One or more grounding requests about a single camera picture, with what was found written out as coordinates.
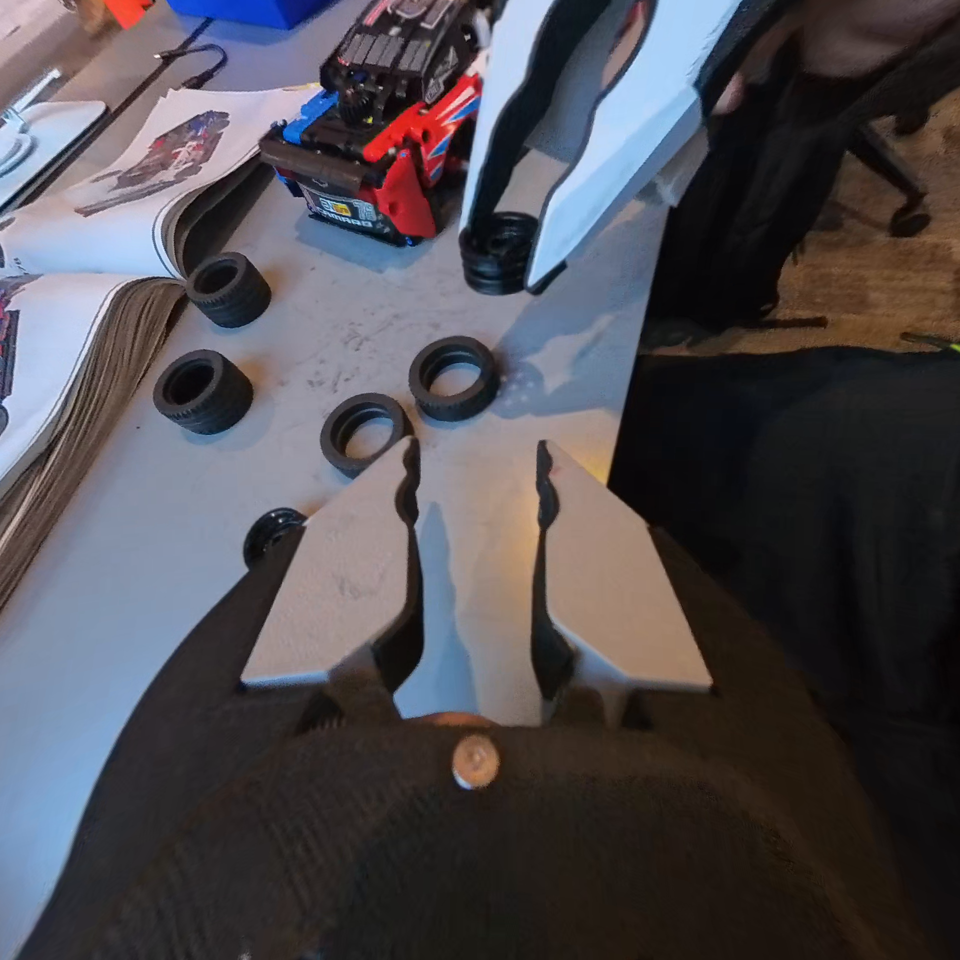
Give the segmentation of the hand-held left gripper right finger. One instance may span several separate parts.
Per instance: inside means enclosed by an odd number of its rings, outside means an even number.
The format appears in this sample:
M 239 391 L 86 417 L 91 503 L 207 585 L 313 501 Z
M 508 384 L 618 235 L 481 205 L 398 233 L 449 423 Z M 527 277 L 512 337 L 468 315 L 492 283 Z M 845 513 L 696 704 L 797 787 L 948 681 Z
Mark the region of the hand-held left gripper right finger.
M 619 721 L 637 691 L 714 679 L 646 522 L 553 440 L 535 453 L 531 661 L 546 709 L 575 690 Z

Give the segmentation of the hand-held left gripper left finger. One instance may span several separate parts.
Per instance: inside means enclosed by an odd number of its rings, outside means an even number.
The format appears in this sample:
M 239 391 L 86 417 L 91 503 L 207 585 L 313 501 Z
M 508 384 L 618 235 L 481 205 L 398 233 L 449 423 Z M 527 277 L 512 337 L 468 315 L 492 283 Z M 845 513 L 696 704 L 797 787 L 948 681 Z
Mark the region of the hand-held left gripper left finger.
M 420 453 L 415 438 L 400 439 L 306 520 L 244 686 L 328 682 L 361 655 L 390 693 L 411 676 L 425 648 Z

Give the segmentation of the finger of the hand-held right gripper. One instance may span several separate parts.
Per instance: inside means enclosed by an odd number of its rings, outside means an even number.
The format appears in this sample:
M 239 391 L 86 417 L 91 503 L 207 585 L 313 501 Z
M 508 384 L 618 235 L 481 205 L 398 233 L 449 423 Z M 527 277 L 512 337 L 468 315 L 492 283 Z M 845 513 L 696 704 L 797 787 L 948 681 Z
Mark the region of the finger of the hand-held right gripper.
M 460 234 L 479 234 L 503 196 L 563 70 L 610 3 L 510 1 L 494 23 Z
M 739 2 L 657 2 L 643 41 L 598 98 L 542 207 L 525 286 L 538 294 L 701 125 L 695 82 Z

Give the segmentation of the white brick race car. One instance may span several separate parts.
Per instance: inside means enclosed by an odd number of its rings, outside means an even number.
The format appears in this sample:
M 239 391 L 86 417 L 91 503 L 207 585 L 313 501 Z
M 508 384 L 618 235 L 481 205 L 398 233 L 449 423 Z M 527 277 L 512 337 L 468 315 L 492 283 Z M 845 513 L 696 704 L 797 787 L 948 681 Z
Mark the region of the white brick race car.
M 368 2 L 261 160 L 318 221 L 398 247 L 434 238 L 466 176 L 502 6 Z

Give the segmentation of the black toy wheel rim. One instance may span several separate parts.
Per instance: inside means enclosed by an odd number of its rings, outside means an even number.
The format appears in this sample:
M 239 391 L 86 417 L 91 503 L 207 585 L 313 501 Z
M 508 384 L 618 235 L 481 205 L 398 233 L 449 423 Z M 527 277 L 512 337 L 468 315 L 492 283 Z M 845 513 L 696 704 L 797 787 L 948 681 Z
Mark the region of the black toy wheel rim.
M 301 529 L 308 516 L 293 507 L 267 510 L 246 532 L 242 554 L 246 570 L 255 570 L 291 532 Z
M 459 236 L 466 285 L 486 296 L 509 296 L 525 288 L 539 220 L 519 211 L 495 211 Z

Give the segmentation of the black toy tire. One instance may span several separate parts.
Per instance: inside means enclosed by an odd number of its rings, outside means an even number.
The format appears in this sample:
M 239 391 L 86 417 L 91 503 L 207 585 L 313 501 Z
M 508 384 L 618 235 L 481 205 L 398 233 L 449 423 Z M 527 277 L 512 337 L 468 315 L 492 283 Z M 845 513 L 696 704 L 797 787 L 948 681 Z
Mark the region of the black toy tire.
M 189 301 L 215 326 L 239 329 L 270 306 L 271 287 L 245 254 L 223 251 L 204 259 L 188 276 Z
M 458 365 L 476 370 L 474 382 L 457 393 L 440 395 L 432 390 L 445 370 Z M 497 361 L 486 345 L 473 337 L 452 336 L 426 345 L 409 369 L 409 390 L 421 414 L 442 423 L 460 423 L 485 411 L 500 387 Z
M 190 433 L 212 436 L 238 424 L 255 397 L 252 381 L 225 355 L 198 349 L 178 357 L 156 380 L 156 411 Z
M 364 457 L 350 455 L 351 438 L 374 420 L 389 422 L 386 441 Z M 342 476 L 354 479 L 394 447 L 400 440 L 414 435 L 412 423 L 402 405 L 387 394 L 363 392 L 347 398 L 326 418 L 319 435 L 321 453 L 330 466 Z

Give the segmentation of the instruction booklet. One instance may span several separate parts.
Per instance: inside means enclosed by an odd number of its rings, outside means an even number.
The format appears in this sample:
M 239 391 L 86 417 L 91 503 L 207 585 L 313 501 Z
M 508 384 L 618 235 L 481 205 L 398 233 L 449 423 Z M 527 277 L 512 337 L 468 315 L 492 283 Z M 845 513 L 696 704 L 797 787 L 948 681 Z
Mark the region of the instruction booklet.
M 111 165 L 2 215 L 3 607 L 218 255 L 261 138 L 320 89 L 173 90 Z

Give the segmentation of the person's right forearm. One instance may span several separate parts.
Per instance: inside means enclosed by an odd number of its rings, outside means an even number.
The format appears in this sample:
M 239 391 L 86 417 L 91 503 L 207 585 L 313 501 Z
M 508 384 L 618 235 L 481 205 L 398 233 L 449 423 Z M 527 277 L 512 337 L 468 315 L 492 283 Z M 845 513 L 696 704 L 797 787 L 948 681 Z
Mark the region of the person's right forearm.
M 863 77 L 957 18 L 957 1 L 808 1 L 802 4 L 800 64 L 827 79 Z

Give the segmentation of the person's brown garment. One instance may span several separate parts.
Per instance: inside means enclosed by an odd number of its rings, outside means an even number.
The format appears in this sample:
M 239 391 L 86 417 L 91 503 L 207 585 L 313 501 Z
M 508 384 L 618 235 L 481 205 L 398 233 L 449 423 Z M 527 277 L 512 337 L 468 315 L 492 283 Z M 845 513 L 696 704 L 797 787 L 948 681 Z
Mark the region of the person's brown garment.
M 640 355 L 608 484 L 798 668 L 958 958 L 958 354 Z

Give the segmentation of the blue plastic bin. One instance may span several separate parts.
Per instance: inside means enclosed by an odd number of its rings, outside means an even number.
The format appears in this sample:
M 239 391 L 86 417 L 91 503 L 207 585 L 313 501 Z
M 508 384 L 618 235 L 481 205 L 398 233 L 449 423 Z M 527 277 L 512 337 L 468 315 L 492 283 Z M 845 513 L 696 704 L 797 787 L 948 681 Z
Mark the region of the blue plastic bin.
M 336 1 L 167 1 L 179 15 L 291 31 Z

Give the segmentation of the silver monitor stand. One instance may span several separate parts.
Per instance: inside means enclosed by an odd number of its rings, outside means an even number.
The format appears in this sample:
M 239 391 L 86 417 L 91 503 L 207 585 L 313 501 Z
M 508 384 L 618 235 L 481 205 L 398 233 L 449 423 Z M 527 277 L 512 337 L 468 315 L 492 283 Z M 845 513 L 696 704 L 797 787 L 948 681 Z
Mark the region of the silver monitor stand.
M 47 95 L 63 76 L 49 68 L 2 110 L 2 213 L 27 203 L 106 116 L 101 101 L 51 101 Z

